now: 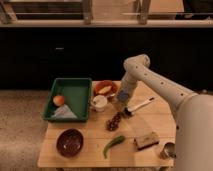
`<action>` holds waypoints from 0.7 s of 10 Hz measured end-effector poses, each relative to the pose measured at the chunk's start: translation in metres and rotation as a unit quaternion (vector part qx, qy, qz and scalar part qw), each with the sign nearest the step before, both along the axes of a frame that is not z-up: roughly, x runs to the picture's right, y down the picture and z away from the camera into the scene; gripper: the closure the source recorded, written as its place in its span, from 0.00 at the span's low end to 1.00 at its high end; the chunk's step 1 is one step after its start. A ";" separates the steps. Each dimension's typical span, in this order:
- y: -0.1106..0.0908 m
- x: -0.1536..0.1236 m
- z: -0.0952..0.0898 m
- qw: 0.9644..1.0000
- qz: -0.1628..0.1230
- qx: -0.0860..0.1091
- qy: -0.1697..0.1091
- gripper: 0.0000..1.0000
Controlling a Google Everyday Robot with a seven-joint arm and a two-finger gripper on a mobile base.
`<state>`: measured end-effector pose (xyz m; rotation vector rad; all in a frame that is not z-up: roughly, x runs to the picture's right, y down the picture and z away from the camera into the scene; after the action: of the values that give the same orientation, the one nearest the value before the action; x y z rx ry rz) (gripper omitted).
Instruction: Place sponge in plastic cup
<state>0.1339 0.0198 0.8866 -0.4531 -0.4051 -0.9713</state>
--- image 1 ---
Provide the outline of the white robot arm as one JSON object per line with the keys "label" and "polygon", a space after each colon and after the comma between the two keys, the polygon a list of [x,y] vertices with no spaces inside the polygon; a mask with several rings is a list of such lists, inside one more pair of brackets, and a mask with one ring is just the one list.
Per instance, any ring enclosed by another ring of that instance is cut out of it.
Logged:
{"label": "white robot arm", "polygon": [[176,123],[174,171],[213,171],[213,95],[198,94],[149,69],[146,54],[127,58],[117,100],[126,105],[144,82],[169,105]]}

